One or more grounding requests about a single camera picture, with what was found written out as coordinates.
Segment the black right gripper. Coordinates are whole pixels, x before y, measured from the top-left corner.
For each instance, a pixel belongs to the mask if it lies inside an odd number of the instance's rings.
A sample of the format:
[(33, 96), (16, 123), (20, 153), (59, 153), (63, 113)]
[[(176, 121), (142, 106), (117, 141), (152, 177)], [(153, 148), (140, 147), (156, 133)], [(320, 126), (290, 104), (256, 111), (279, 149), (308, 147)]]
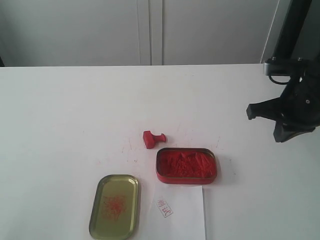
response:
[(320, 66), (295, 69), (279, 97), (251, 103), (246, 113), (249, 120), (261, 117), (275, 121), (276, 143), (312, 133), (320, 126)]

